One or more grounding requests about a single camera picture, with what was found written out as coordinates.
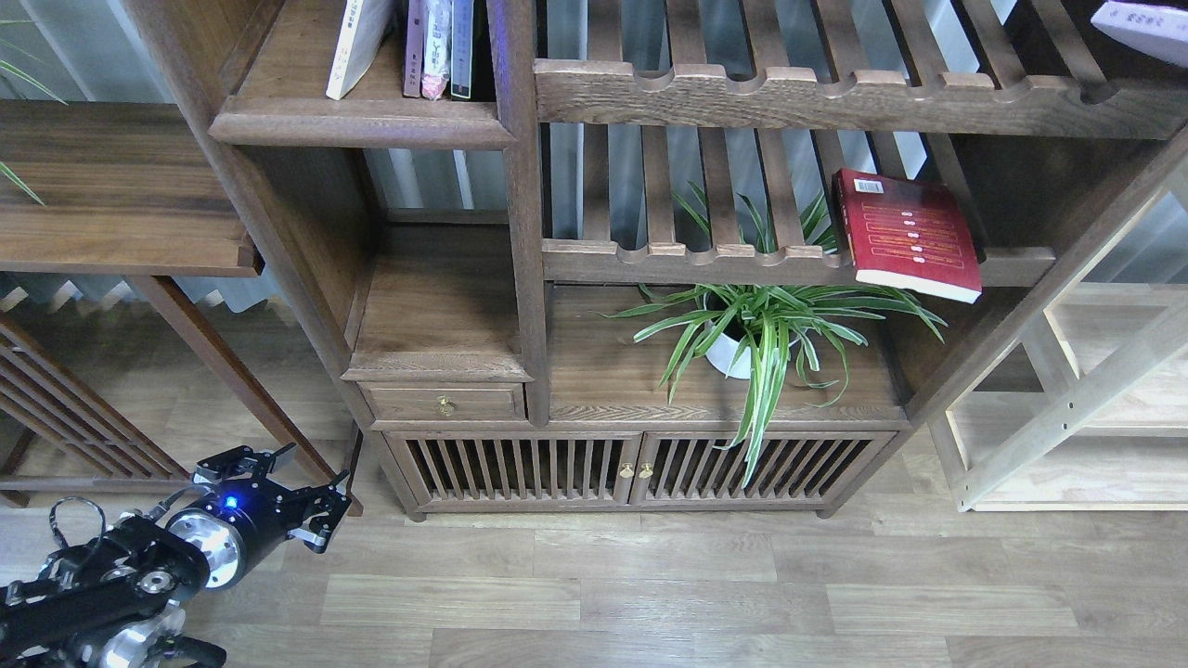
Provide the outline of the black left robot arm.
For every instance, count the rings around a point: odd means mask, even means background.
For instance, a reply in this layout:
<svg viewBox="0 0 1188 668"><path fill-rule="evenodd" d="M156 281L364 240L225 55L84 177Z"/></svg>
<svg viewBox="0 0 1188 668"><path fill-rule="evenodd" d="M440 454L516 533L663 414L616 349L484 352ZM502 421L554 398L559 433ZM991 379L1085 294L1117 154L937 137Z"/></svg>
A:
<svg viewBox="0 0 1188 668"><path fill-rule="evenodd" d="M171 512L177 494L148 512L102 521L97 537L57 549L38 578L4 587L5 667L157 667L190 660L221 667L226 651L183 634L183 604L202 590L227 590L287 540L323 553L350 508L349 472L321 486L271 481L292 456L232 448L197 464L200 497Z"/></svg>

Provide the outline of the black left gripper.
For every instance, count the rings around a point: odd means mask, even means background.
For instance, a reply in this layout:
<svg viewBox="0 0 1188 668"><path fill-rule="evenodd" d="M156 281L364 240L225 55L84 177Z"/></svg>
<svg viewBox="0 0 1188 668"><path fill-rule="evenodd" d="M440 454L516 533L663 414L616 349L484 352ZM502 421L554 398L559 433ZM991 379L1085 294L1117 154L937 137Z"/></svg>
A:
<svg viewBox="0 0 1188 668"><path fill-rule="evenodd" d="M345 493L350 470L324 485L296 490L271 481L274 470L293 460L296 447L255 452L242 445L196 465L190 481L203 485L204 494L173 513L166 530L206 557L207 590L234 586L285 540L326 553L352 504Z"/></svg>

